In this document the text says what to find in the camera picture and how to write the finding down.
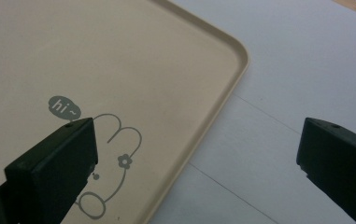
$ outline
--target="beige tray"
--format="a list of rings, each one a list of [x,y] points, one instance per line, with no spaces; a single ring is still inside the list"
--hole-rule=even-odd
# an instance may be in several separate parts
[[[145,223],[248,62],[168,1],[0,1],[0,184],[24,151],[94,117],[100,161],[64,223]]]

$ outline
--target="flower icon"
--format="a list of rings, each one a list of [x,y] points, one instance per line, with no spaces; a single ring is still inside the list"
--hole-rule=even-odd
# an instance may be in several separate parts
[[[131,163],[132,163],[132,159],[128,156],[128,154],[119,156],[119,166],[121,168],[129,169]]]

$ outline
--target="white table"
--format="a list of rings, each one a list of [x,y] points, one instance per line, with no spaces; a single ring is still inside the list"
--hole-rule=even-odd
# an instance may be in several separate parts
[[[355,223],[295,163],[306,117],[356,132],[356,12],[328,0],[174,0],[249,70],[151,223]]]

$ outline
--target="cartoon drawing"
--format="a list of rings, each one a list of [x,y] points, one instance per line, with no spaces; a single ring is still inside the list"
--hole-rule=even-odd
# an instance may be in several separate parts
[[[49,110],[70,121],[79,119],[81,114],[79,107],[63,96],[52,97]],[[128,170],[135,166],[134,155],[142,144],[142,134],[134,127],[123,127],[114,114],[101,114],[93,122],[99,160],[75,204],[87,217],[99,219],[107,210],[107,202],[122,188]]]

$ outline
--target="speech bubble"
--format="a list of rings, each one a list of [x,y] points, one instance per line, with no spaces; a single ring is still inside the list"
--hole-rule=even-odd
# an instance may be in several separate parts
[[[60,119],[79,119],[81,110],[73,101],[64,96],[53,96],[49,100],[49,111]]]

